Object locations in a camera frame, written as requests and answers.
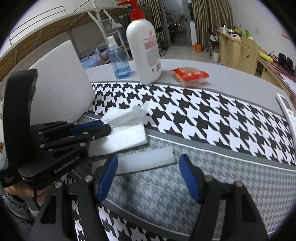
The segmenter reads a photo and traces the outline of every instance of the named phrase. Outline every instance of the barcode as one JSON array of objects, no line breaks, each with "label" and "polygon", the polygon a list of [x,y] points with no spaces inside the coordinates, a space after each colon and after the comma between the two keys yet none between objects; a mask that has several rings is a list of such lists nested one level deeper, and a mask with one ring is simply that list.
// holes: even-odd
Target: barcode
[{"label": "barcode", "polygon": [[156,65],[156,71],[159,71],[161,68],[161,63],[159,62],[157,65]]}]

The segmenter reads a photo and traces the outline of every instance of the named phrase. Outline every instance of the door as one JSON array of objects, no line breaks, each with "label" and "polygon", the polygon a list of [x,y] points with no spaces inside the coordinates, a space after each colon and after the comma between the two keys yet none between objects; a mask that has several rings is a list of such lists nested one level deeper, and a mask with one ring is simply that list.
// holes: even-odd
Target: door
[{"label": "door", "polygon": [[169,45],[191,46],[188,0],[159,0]]}]

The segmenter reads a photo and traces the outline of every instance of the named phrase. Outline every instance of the blue gripper pad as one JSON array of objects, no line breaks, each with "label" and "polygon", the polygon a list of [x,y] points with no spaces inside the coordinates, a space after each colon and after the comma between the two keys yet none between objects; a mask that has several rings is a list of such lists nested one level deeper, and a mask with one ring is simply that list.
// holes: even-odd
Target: blue gripper pad
[{"label": "blue gripper pad", "polygon": [[107,169],[99,184],[99,194],[98,194],[99,202],[102,202],[109,193],[113,178],[118,168],[118,156],[114,155],[108,158],[104,166],[106,165],[107,165]]},{"label": "blue gripper pad", "polygon": [[195,180],[192,171],[195,166],[192,165],[187,155],[181,155],[179,158],[179,168],[184,178],[189,194],[196,202],[199,201],[198,183]]},{"label": "blue gripper pad", "polygon": [[75,126],[74,129],[71,131],[71,133],[74,136],[81,135],[83,132],[87,131],[88,129],[93,129],[102,125],[104,125],[104,122],[102,122],[101,120],[80,124]]}]

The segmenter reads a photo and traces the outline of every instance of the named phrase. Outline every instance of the silver bolt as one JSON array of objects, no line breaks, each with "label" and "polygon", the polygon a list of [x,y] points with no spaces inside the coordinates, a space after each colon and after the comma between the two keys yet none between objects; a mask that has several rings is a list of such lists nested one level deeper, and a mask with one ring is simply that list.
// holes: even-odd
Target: silver bolt
[{"label": "silver bolt", "polygon": [[86,182],[91,182],[93,179],[94,179],[94,178],[93,178],[91,175],[86,176],[86,177],[84,178],[84,180],[85,180]]},{"label": "silver bolt", "polygon": [[206,175],[206,176],[205,176],[205,180],[206,180],[207,182],[211,182],[211,181],[213,181],[213,177],[212,177],[211,175]]},{"label": "silver bolt", "polygon": [[241,188],[244,184],[241,181],[236,181],[235,185],[239,188]]},{"label": "silver bolt", "polygon": [[55,188],[60,188],[61,186],[62,186],[61,182],[56,182],[54,185]]}]

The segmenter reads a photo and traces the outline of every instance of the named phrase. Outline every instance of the curtain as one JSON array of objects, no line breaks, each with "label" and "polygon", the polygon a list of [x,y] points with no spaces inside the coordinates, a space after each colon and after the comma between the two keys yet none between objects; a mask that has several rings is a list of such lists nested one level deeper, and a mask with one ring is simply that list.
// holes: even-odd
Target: curtain
[{"label": "curtain", "polygon": [[[145,5],[149,6],[151,8],[152,14],[153,14],[153,20],[154,20],[154,28],[155,30],[158,27],[163,26],[163,21],[161,18],[161,13],[160,13],[160,7],[159,7],[159,2],[158,0],[142,0],[142,3],[144,3]],[[165,35],[164,32],[162,31],[162,33],[160,34],[161,39],[165,40]]]},{"label": "curtain", "polygon": [[192,0],[197,41],[207,43],[205,33],[207,27],[215,33],[215,29],[226,24],[227,28],[233,27],[232,12],[228,0]]}]

